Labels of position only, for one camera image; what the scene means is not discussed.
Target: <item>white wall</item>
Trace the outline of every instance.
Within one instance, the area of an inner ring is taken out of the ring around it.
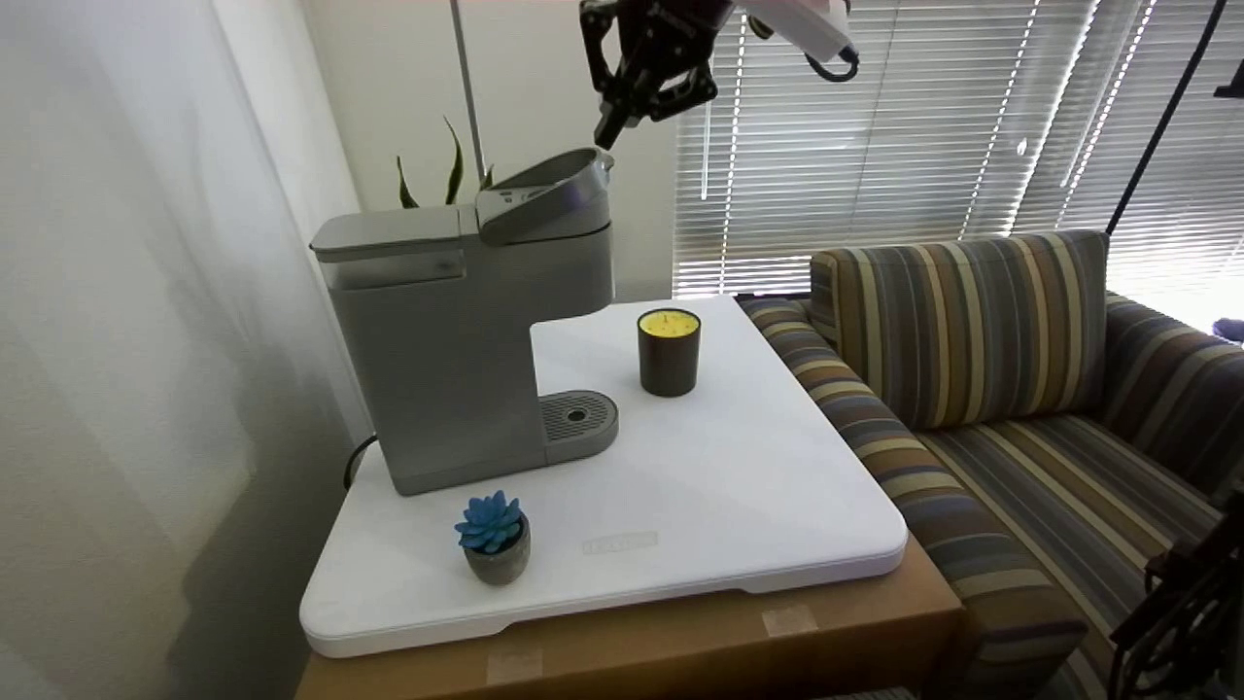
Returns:
[[[364,415],[214,4],[2,0],[0,95],[0,696],[282,696]]]
[[[395,154],[417,197],[435,202],[449,173],[444,122],[471,139],[449,0],[304,0],[304,11],[360,205],[395,209]],[[562,149],[588,149],[597,100],[584,64],[578,0],[464,0],[464,21],[487,165],[513,175]],[[622,300],[667,297],[675,134],[675,122],[643,126],[615,149]]]

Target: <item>gray coffee maker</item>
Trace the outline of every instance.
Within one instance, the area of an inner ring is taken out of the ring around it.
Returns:
[[[535,392],[527,327],[609,305],[609,161],[551,154],[471,205],[344,214],[311,248],[395,493],[597,454],[619,407]]]

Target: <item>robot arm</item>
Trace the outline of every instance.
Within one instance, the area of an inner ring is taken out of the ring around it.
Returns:
[[[808,56],[808,65],[827,82],[850,82],[860,56],[847,40],[843,0],[584,0],[584,48],[589,84],[602,96],[593,145],[609,149],[627,126],[643,118],[663,122],[714,96],[707,71],[711,42],[732,4],[747,8],[755,35],[784,35]],[[622,64],[609,71],[602,40],[619,21]]]

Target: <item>wooden table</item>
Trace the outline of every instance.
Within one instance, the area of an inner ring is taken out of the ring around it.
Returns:
[[[299,700],[408,696],[814,696],[920,687],[959,600],[925,550],[894,577],[780,594],[701,594],[519,622],[379,656],[311,656]]]

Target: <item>window blinds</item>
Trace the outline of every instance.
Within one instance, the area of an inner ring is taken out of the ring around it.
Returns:
[[[1105,230],[1204,14],[1204,0],[860,0],[863,71],[843,84],[736,14],[718,96],[684,118],[675,297],[808,287],[827,245]],[[1218,266],[1240,248],[1240,205],[1211,205],[1240,197],[1244,100],[1209,100],[1240,60],[1227,11],[1121,224],[1126,269],[1130,248]],[[1173,223],[1173,193],[1220,234]]]

